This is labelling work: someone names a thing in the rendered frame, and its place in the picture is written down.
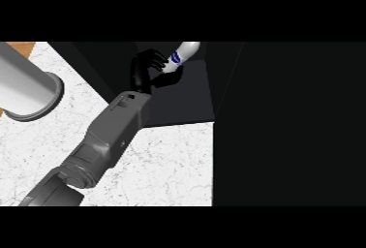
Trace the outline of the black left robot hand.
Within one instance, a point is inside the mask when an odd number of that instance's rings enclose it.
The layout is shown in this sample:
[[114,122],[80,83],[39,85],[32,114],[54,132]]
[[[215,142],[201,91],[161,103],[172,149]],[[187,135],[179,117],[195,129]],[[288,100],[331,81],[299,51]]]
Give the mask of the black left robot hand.
[[[176,84],[184,76],[184,66],[175,72],[166,73],[169,60],[156,49],[148,49],[136,54],[130,62],[130,89],[132,91],[151,94],[153,88],[163,88]],[[150,69],[156,68],[160,75],[151,78]]]

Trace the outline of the white water bottle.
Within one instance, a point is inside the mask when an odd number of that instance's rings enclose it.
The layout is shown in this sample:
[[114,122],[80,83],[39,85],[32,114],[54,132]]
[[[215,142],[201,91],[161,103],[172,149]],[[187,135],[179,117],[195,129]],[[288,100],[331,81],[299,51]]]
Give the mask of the white water bottle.
[[184,65],[184,63],[191,59],[195,55],[201,47],[200,42],[184,42],[179,48],[175,50],[172,55],[167,58],[167,62],[164,63],[163,72],[172,73],[178,70],[178,68]]

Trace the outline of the dark grey cabinet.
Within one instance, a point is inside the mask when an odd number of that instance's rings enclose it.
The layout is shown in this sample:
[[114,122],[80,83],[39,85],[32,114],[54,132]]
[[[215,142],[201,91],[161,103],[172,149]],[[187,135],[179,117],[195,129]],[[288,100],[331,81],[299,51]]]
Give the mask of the dark grey cabinet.
[[[130,89],[130,60],[135,55],[153,48],[169,56],[179,46],[178,42],[51,44],[107,103]],[[153,90],[151,127],[215,120],[243,48],[241,42],[201,43],[197,54],[184,63],[179,83]]]

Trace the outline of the dark grey cabinet door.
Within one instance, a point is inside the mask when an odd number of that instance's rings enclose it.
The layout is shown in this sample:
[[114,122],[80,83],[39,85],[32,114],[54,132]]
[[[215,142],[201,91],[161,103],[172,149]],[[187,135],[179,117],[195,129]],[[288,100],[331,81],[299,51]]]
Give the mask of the dark grey cabinet door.
[[366,204],[366,43],[246,44],[218,128],[244,204]]

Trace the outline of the pale grey cylinder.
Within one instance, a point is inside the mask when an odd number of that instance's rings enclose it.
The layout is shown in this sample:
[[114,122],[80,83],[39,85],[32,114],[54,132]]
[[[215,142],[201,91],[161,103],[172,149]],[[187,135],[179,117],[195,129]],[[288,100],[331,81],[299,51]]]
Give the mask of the pale grey cylinder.
[[0,42],[0,108],[17,121],[45,117],[66,94],[60,76],[45,72],[6,43]]

